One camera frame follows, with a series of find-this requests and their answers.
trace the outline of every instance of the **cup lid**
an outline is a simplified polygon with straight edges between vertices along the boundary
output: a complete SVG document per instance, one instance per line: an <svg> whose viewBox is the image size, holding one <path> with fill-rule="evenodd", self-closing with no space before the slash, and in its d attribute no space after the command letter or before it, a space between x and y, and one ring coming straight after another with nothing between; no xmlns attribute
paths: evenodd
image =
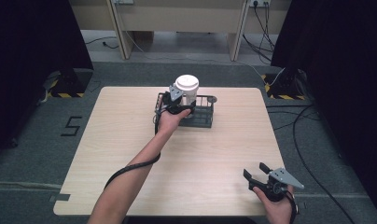
<svg viewBox="0 0 377 224"><path fill-rule="evenodd" d="M176 79L176 87L181 91L193 91L198 89L200 81L192 75L183 75Z"/></svg>

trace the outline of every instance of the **hand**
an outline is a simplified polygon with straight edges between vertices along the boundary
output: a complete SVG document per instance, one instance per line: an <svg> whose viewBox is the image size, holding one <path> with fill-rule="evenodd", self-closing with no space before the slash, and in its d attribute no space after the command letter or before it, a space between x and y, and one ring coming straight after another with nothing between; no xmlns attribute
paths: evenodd
<svg viewBox="0 0 377 224"><path fill-rule="evenodd" d="M173 133L177 129L180 120L188 116L190 112L190 109L183 110L176 115L173 115L168 111L162 112L159 122L159 132Z"/></svg>
<svg viewBox="0 0 377 224"><path fill-rule="evenodd" d="M293 195L293 187L287 186L287 190ZM285 197L280 202L271 202L264 192L258 187L254 187L253 191L258 195L258 198L264 204L266 210L267 219L272 224L288 224L291 217L291 204L290 201Z"/></svg>

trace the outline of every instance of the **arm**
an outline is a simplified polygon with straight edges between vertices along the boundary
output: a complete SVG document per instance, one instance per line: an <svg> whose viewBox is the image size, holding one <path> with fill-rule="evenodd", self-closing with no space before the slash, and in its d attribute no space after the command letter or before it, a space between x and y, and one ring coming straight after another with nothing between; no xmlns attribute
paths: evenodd
<svg viewBox="0 0 377 224"><path fill-rule="evenodd" d="M189 112L190 110L185 110L177 115L163 112L157 134L128 165L150 161L157 157L176 130L179 121ZM121 223L145 183L151 167L152 165L148 165L116 177L102 192L88 223Z"/></svg>
<svg viewBox="0 0 377 224"><path fill-rule="evenodd" d="M287 186L288 191L293 195L293 187ZM291 217L291 204L287 198L282 201L273 203L264 192L258 187L254 187L253 191L258 195L258 198L264 204L267 219L271 224L288 224Z"/></svg>

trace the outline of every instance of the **black wire basket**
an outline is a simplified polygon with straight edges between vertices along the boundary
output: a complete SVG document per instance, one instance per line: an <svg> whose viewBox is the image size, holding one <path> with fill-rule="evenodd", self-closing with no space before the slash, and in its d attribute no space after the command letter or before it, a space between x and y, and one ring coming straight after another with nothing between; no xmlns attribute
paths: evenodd
<svg viewBox="0 0 377 224"><path fill-rule="evenodd" d="M157 98L155 109L158 109L160 100L164 93L160 92ZM211 95L197 95L196 106L194 113L188 115L186 118L181 119L179 126L183 127L196 127L196 128L211 128L213 122L214 103L217 101L215 96Z"/></svg>

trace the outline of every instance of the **power outlet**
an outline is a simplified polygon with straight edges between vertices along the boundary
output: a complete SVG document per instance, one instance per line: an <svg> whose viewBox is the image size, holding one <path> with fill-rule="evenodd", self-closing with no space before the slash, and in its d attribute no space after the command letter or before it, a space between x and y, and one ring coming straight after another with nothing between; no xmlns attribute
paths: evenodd
<svg viewBox="0 0 377 224"><path fill-rule="evenodd" d="M255 1L258 2L258 7L265 7L266 4L270 6L271 0L250 0L250 6L253 7L255 4Z"/></svg>

